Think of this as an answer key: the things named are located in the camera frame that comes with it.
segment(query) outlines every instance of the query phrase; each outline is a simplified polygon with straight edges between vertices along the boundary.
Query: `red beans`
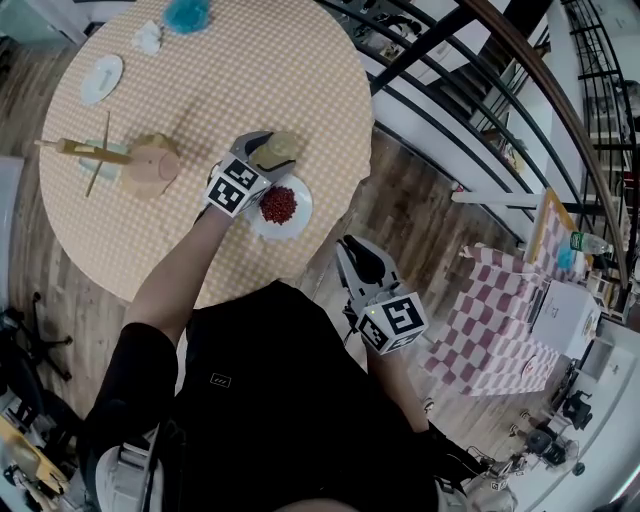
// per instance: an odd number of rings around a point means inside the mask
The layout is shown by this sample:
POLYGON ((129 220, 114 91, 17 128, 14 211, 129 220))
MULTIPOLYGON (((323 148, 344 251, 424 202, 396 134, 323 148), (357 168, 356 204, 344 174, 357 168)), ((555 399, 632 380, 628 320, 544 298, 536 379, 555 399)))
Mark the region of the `red beans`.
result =
POLYGON ((284 224, 291 219, 297 206, 293 190, 286 187, 271 187, 260 201, 265 220, 277 224, 284 224))

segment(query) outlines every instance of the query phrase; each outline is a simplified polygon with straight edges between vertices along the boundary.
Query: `wooden stick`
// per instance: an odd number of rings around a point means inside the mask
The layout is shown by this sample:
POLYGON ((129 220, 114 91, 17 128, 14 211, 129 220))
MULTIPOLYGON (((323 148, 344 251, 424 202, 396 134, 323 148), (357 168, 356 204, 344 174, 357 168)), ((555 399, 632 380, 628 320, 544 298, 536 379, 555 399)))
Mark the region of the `wooden stick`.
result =
POLYGON ((65 138, 59 139, 58 142, 38 140, 35 141, 35 144, 38 146, 53 148, 58 153, 62 153, 64 155, 79 156, 90 160, 104 160, 111 164, 126 165, 131 162, 131 157, 129 155, 122 155, 115 151, 90 146, 84 142, 78 142, 77 140, 65 138))
MULTIPOLYGON (((104 127, 104 137, 102 139, 102 149, 107 149, 107 140, 109 139, 109 120, 111 119, 111 112, 107 110, 107 124, 104 127)), ((102 167, 103 160, 98 162, 96 165, 96 170, 93 171, 93 175, 91 176, 91 180, 89 181, 89 186, 87 186, 87 191, 84 194, 84 197, 89 197, 91 193, 91 189, 93 188, 93 184, 96 182, 96 178, 100 173, 100 168, 102 167)))

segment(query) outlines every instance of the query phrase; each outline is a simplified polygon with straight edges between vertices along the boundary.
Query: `white container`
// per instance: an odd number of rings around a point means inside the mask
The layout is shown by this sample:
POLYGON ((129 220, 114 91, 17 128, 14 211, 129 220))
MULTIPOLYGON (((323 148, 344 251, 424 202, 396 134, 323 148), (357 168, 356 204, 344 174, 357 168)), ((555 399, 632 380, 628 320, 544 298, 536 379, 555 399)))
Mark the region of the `white container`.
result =
POLYGON ((533 324, 533 337, 573 359, 581 359, 595 332, 600 308, 589 290, 552 281, 533 324))

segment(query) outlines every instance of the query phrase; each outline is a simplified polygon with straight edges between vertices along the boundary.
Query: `wooden handrail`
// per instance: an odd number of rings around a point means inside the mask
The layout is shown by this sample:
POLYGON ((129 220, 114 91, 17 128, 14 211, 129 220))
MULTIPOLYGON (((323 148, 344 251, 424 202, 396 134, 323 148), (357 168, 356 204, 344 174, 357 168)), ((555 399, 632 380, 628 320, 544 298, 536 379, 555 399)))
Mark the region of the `wooden handrail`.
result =
POLYGON ((600 170, 600 162, 591 145, 591 139, 584 129, 580 117, 571 105, 569 98, 540 56, 529 45, 528 41, 488 0, 456 1, 460 6, 471 10, 475 19, 482 23, 505 48, 513 52, 515 59, 527 73, 529 73, 531 79, 540 88, 540 91, 545 95, 556 114, 558 114, 562 124, 567 129, 604 206, 605 217, 611 227, 613 236, 613 248, 618 260, 620 281, 626 285, 629 282, 629 275, 627 273, 622 235, 620 234, 620 227, 617 221, 618 216, 616 215, 613 205, 613 199, 609 192, 607 180, 600 170))

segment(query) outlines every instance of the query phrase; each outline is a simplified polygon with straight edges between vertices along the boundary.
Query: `white saucer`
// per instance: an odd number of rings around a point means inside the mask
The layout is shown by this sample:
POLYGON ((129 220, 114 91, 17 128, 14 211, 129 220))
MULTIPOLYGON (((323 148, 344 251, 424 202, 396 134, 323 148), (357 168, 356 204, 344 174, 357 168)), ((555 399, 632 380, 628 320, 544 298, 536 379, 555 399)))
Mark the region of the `white saucer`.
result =
POLYGON ((106 55, 93 64, 82 81, 80 97, 85 105, 93 105, 105 99, 116 88, 122 76, 122 59, 106 55))
POLYGON ((256 203, 256 205, 246 211, 246 218, 250 222, 251 228, 264 238, 271 240, 287 240, 289 238, 296 238, 300 233, 302 233, 311 219, 311 213, 313 212, 311 192, 299 178, 296 178, 291 174, 282 178, 274 186, 286 187, 293 190, 296 203, 298 203, 293 216, 282 225, 266 221, 262 215, 260 205, 256 203))

